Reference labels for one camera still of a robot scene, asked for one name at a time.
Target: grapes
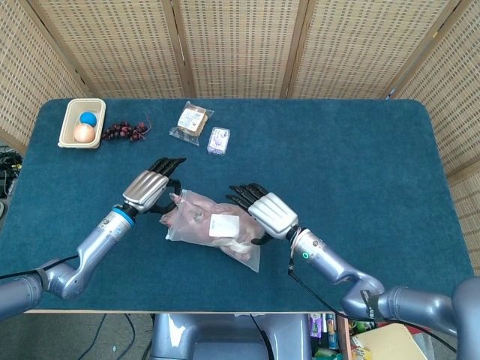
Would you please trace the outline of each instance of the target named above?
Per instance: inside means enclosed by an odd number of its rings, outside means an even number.
[[[145,114],[145,117],[148,121],[149,127],[145,125],[145,122],[141,121],[136,126],[130,125],[126,121],[121,121],[118,124],[113,124],[112,126],[105,129],[102,133],[102,140],[113,140],[123,137],[129,139],[132,143],[142,139],[145,139],[145,134],[147,134],[152,129],[152,123],[149,120],[149,117]]]

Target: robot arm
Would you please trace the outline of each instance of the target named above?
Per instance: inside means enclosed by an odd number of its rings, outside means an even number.
[[[173,203],[162,207],[156,202],[167,187],[174,187],[175,192],[180,194],[180,182],[169,176],[183,161],[184,158],[161,158],[133,180],[123,193],[124,203],[115,206],[76,249],[79,257],[77,268],[66,262],[52,266],[57,262],[53,260],[38,268],[36,274],[0,285],[0,320],[35,308],[43,291],[61,299],[74,299],[82,294],[94,270],[133,227],[138,214],[164,214],[175,207]]]
[[[352,284],[341,299],[341,307],[349,317],[400,320],[458,336],[458,360],[480,356],[480,278],[458,285],[453,301],[445,295],[422,292],[397,286],[385,291],[373,276],[350,265],[309,229],[298,225],[298,217],[274,193],[258,184],[232,186],[239,196],[227,198],[241,206],[261,224],[267,235],[252,241],[258,245],[271,239],[290,243],[293,253],[300,254],[331,284],[348,281]]]

